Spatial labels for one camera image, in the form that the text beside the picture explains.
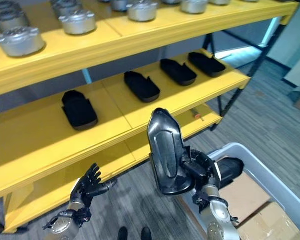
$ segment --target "yellow shelf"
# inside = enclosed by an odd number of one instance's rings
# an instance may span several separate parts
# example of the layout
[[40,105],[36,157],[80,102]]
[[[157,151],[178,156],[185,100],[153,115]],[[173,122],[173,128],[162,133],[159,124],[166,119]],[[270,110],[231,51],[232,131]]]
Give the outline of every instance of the yellow shelf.
[[[182,63],[186,55],[174,59]],[[229,66],[218,78],[188,66],[198,76],[186,87],[174,83],[158,63],[136,69],[150,75],[161,90],[157,100],[146,104],[128,89],[122,74],[78,87],[99,118],[86,131],[69,125],[61,109],[63,93],[0,114],[0,197],[144,131],[157,107],[176,116],[231,89],[243,88],[249,80]]]
[[[103,181],[137,164],[124,142],[120,142],[34,182],[33,191],[20,206],[12,201],[7,204],[4,231],[8,233],[68,201],[76,179],[82,176],[93,162],[100,166]],[[14,191],[12,197],[21,195],[22,191],[22,188]]]
[[[189,111],[176,117],[182,127],[184,137],[188,137],[221,119],[220,116],[211,111],[206,105],[200,105],[196,109],[201,114],[202,119],[194,119]],[[149,149],[146,145],[146,133],[143,132],[131,137],[126,143],[120,142],[80,162],[48,175],[34,182],[34,186],[30,187],[30,195],[20,204],[16,203],[18,196],[21,196],[27,191],[25,188],[29,187],[26,186],[14,191],[10,197],[11,200],[6,202],[5,232],[10,232],[18,226],[68,201],[76,179],[82,176],[93,162],[96,162],[100,166],[101,177],[105,181],[145,160],[149,154]]]
[[[182,137],[184,139],[222,119],[205,104],[199,105],[195,109],[201,114],[201,118],[193,119],[193,115],[190,111],[186,111],[175,117],[181,127]],[[137,161],[148,158],[150,145],[148,143],[146,132],[128,138],[125,140],[125,143]]]
[[[209,54],[204,50],[197,51]],[[134,71],[143,74],[144,77],[150,76],[151,80],[161,90],[159,98],[151,104],[145,104],[138,100],[124,83],[123,74],[102,81],[102,84],[133,128],[146,126],[152,111],[157,107],[167,109],[172,115],[176,116],[230,89],[243,88],[249,80],[249,77],[225,63],[223,64],[227,68],[221,76],[209,77],[193,66],[187,60],[187,55],[186,53],[171,58],[180,64],[186,63],[197,74],[195,82],[186,87],[175,84],[160,69],[159,62],[134,69]]]
[[31,25],[40,29],[46,47],[22,58],[8,57],[0,48],[0,94],[113,60],[107,55],[120,34],[97,15],[96,31],[71,36],[64,33],[49,2],[26,6],[24,10]]
[[86,131],[70,126],[63,93],[0,114],[0,197],[115,144],[131,129],[100,82],[77,90],[98,115]]
[[161,4],[155,20],[133,22],[112,12],[108,3],[85,0],[99,17],[97,30],[66,35],[46,2],[25,9],[31,25],[42,31],[46,48],[34,55],[9,58],[0,49],[0,94],[62,74],[203,34],[277,16],[291,16],[297,2],[232,0],[228,6],[209,4],[203,14],[185,14],[179,6]]

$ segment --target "black shoe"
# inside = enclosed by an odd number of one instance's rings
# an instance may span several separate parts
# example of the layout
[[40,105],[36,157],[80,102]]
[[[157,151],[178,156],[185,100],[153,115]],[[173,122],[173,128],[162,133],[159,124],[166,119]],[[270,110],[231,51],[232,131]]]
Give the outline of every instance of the black shoe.
[[152,240],[150,228],[147,226],[142,229],[141,240]]
[[122,226],[118,233],[118,240],[128,240],[128,229]]

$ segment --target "gray plastic bin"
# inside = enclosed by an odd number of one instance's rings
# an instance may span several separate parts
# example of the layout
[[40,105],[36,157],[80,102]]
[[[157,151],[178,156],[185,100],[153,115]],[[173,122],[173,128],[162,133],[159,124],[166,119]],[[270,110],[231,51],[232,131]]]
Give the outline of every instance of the gray plastic bin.
[[[224,156],[241,159],[244,162],[244,171],[273,198],[273,201],[284,209],[300,229],[300,199],[277,176],[240,143],[229,143],[209,154],[213,160]],[[206,227],[200,219],[198,207],[192,203],[192,194],[188,192],[182,195],[182,199],[206,231]]]

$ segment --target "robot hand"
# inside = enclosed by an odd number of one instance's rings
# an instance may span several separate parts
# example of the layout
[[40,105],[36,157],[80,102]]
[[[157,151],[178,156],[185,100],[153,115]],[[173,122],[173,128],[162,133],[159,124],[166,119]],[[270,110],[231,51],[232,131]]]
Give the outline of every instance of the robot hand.
[[45,240],[73,240],[83,223],[90,221],[90,205],[94,196],[101,195],[112,188],[117,180],[104,183],[96,163],[79,179],[74,186],[67,209],[54,216],[43,229],[48,229]]
[[165,109],[152,112],[147,134],[159,191],[165,195],[193,191],[193,202],[199,206],[208,240],[239,240],[231,223],[228,204],[220,197],[219,188],[237,177],[240,169],[232,171],[233,164],[227,165],[230,168],[226,165],[226,168],[220,168],[218,162],[203,152],[184,146],[180,126]]

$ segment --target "gray carpet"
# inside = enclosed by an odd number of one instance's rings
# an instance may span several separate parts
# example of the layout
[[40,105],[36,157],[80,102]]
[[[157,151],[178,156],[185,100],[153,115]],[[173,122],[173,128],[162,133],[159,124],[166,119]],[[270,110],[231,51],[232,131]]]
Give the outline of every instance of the gray carpet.
[[[240,70],[247,72],[248,67]],[[281,67],[265,61],[221,124],[186,143],[206,152],[229,142],[242,143],[300,198],[300,110],[287,96],[292,87],[280,81],[285,74]],[[209,104],[217,109],[216,101]],[[61,208],[32,221],[27,233],[0,235],[0,240],[41,239],[41,226]],[[154,240],[201,239],[176,199],[157,194],[148,162],[120,176],[111,192],[96,197],[91,212],[92,219],[77,240],[115,240],[123,225],[128,227],[130,240],[140,239],[145,225]]]

